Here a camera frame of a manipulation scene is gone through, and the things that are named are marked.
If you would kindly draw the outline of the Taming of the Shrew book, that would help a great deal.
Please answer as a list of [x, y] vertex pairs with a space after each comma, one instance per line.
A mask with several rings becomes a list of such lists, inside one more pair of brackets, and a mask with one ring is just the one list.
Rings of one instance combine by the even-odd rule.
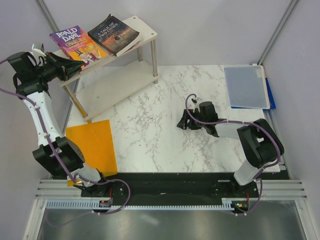
[[135, 45], [133, 45], [131, 48], [127, 49], [126, 51], [122, 51], [120, 53], [117, 53], [117, 54], [113, 54], [111, 53], [110, 51], [108, 51], [108, 53], [111, 55], [111, 56], [116, 56], [116, 57], [119, 57], [121, 55], [123, 55], [124, 53], [127, 53], [127, 52], [130, 52], [131, 50], [134, 50], [138, 47], [142, 46], [142, 42], [139, 41], [138, 43], [136, 43]]

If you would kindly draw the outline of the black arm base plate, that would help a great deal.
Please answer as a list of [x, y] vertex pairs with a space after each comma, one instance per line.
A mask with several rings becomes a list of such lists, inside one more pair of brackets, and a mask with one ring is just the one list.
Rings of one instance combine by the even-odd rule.
[[246, 200], [258, 197], [251, 182], [239, 186], [227, 173], [137, 173], [127, 172], [104, 178], [105, 185], [81, 186], [82, 197], [112, 197], [115, 205], [182, 206], [219, 205], [223, 198]]

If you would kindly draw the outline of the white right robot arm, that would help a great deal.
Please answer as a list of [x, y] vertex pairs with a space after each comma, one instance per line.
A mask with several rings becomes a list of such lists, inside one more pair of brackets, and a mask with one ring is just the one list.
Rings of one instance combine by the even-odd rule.
[[276, 161], [285, 152], [284, 146], [272, 130], [267, 120], [260, 118], [247, 124], [231, 123], [225, 118], [219, 118], [212, 102], [195, 103], [194, 109], [185, 109], [177, 127], [182, 130], [200, 130], [204, 128], [207, 134], [220, 138], [239, 140], [245, 155], [241, 167], [233, 174], [229, 191], [235, 197], [242, 196], [247, 191], [247, 184], [266, 166]]

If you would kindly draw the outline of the red 13-Storey Treehouse book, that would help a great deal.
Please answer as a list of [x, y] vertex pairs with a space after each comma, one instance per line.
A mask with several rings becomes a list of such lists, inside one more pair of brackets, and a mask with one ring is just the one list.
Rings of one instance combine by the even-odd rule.
[[80, 72], [84, 73], [84, 72], [93, 71], [94, 69], [101, 67], [103, 64], [105, 64], [108, 59], [109, 59], [109, 57], [106, 56], [106, 57], [103, 57], [103, 58], [98, 59], [96, 61], [93, 61], [93, 62], [89, 63], [88, 65], [86, 65], [84, 68], [82, 68]]

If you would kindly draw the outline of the dark Tale of Two Cities book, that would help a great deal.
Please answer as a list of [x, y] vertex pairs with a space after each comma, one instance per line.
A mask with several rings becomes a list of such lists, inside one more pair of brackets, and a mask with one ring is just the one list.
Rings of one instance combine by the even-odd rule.
[[142, 39], [140, 32], [111, 14], [87, 34], [117, 57], [127, 52]]

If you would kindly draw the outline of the Roald Dahl Charlie book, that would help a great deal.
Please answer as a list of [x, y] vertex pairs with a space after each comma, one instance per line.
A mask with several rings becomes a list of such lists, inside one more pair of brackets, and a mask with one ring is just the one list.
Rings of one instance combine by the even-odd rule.
[[108, 56], [78, 25], [53, 32], [49, 36], [70, 60], [84, 62], [82, 69]]

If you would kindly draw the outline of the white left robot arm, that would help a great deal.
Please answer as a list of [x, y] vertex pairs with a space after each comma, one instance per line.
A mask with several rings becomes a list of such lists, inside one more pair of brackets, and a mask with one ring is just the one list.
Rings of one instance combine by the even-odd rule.
[[15, 70], [13, 95], [27, 106], [33, 119], [38, 149], [35, 160], [54, 177], [64, 177], [73, 183], [81, 181], [99, 197], [106, 196], [110, 185], [103, 174], [86, 164], [80, 148], [63, 135], [52, 109], [48, 83], [55, 78], [66, 81], [79, 72], [83, 61], [70, 60], [52, 52], [35, 58], [30, 52], [17, 52], [6, 58]]

